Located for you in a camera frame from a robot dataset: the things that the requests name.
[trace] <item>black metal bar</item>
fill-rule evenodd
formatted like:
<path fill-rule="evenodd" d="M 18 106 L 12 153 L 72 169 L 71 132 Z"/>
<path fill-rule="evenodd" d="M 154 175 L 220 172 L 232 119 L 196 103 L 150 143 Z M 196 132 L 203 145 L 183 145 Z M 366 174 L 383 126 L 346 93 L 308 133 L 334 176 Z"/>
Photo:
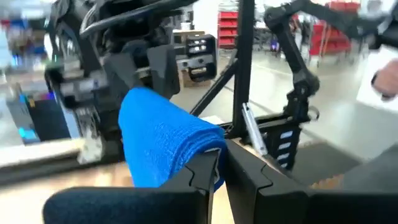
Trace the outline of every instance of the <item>black metal bar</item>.
<path fill-rule="evenodd" d="M 232 133 L 241 135 L 246 131 L 242 116 L 242 104 L 249 101 L 250 74 L 254 33 L 254 0 L 240 0 L 238 12 L 238 71 L 235 74 L 233 129 Z"/>
<path fill-rule="evenodd" d="M 238 62 L 235 61 L 231 65 L 227 65 L 223 72 L 221 72 L 220 77 L 217 81 L 210 87 L 210 89 L 203 95 L 195 107 L 191 110 L 191 114 L 194 116 L 199 116 L 205 108 L 211 103 L 211 101 L 216 97 L 216 95 L 224 88 L 224 86 L 230 81 L 234 76 L 234 72 L 238 67 Z"/>

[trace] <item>black cable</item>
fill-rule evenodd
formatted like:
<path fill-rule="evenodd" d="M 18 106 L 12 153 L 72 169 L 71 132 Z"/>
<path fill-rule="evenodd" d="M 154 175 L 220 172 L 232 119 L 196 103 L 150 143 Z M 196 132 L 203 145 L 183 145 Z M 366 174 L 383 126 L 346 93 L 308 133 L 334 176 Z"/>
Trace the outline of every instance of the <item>black cable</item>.
<path fill-rule="evenodd" d="M 178 7 L 187 6 L 191 3 L 194 3 L 194 0 L 188 1 L 180 1 L 180 0 L 160 0 L 158 2 L 149 4 L 144 7 L 140 7 L 133 11 L 125 12 L 119 14 L 117 16 L 112 16 L 107 19 L 100 20 L 98 22 L 94 22 L 88 27 L 82 26 L 80 28 L 80 37 L 86 38 L 90 34 L 94 32 L 98 32 L 100 30 L 107 29 L 111 26 L 117 25 L 121 22 L 131 21 L 131 20 L 139 20 L 143 17 L 150 16 L 153 13 L 159 13 L 162 11 L 170 11 L 176 9 Z"/>

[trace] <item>blue label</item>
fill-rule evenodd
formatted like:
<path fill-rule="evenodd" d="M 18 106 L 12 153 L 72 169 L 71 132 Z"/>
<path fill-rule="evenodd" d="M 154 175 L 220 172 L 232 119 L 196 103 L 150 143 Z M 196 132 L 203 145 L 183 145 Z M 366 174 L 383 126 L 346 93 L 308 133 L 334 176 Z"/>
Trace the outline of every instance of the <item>blue label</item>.
<path fill-rule="evenodd" d="M 25 130 L 24 128 L 18 129 L 19 135 L 26 140 L 35 140 L 37 139 L 36 132 L 32 129 Z"/>

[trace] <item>black tripod leg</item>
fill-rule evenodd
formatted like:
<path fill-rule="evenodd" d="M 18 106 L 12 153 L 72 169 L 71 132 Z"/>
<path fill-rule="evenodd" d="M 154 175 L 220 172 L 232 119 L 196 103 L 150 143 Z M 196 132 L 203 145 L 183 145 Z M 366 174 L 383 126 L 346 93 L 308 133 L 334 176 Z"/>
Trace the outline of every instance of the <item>black tripod leg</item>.
<path fill-rule="evenodd" d="M 199 116 L 205 108 L 210 104 L 210 102 L 216 97 L 216 95 L 223 89 L 223 87 L 230 81 L 232 76 L 235 74 L 238 68 L 238 61 L 231 57 L 230 62 L 234 60 L 231 64 L 227 65 L 221 76 L 217 79 L 213 86 L 206 92 L 205 95 L 200 99 L 200 101 L 191 110 L 190 114 L 194 116 Z"/>

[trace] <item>white wall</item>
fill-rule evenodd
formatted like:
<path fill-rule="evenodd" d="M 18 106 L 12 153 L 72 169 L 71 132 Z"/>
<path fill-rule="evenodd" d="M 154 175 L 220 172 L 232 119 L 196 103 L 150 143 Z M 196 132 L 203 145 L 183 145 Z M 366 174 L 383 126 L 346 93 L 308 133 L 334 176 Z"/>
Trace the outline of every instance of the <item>white wall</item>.
<path fill-rule="evenodd" d="M 221 0 L 199 0 L 193 4 L 193 25 L 195 30 L 205 31 L 217 38 L 218 5 Z"/>

